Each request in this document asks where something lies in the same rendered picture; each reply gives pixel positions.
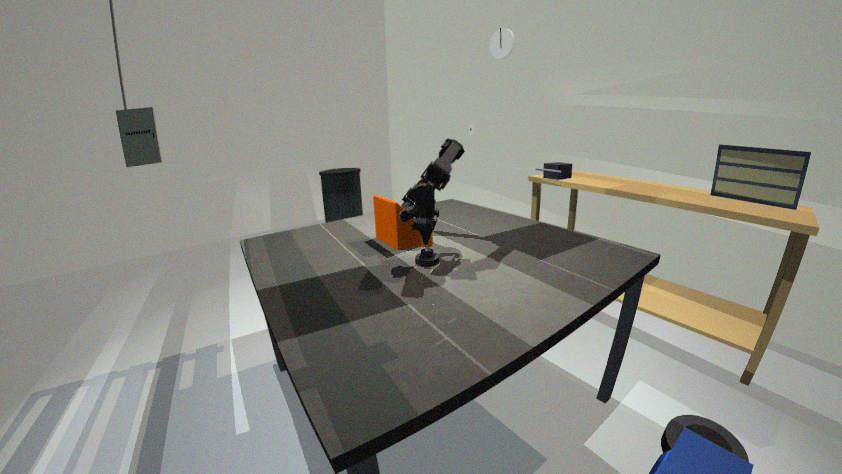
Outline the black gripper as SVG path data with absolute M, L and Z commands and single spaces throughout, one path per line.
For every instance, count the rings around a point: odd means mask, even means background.
M 420 218 L 416 218 L 412 224 L 412 230 L 419 230 L 422 236 L 424 245 L 427 245 L 434 230 L 438 219 L 433 219 L 434 216 L 439 217 L 439 210 L 435 208 L 435 197 L 427 204 L 419 204 L 416 202 L 417 210 Z

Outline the orange knob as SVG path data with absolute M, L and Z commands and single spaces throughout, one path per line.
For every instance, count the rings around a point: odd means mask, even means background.
M 427 244 L 427 245 L 424 245 L 423 240 L 422 240 L 422 236 L 421 236 L 421 246 L 422 246 L 422 247 L 431 247 L 431 246 L 433 246 L 433 230 L 432 230 L 432 233 L 431 233 L 431 236 L 430 236 L 430 239 L 429 239 L 429 242 L 428 242 L 428 244 Z

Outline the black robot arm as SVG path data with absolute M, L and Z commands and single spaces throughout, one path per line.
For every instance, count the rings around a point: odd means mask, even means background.
M 427 204 L 434 198 L 434 190 L 436 188 L 439 191 L 445 188 L 450 181 L 450 173 L 453 169 L 450 164 L 456 159 L 459 160 L 465 152 L 463 146 L 454 139 L 446 139 L 441 146 L 442 150 L 439 153 L 439 157 L 429 164 L 421 175 L 422 179 L 413 187 L 410 187 L 402 198 L 404 202 L 401 207 L 404 209 L 400 211 L 399 215 L 403 222 L 414 217 L 415 219 L 417 217 L 419 218 L 416 202 Z M 424 176 L 425 173 L 426 175 Z M 440 186 L 441 183 L 442 185 Z

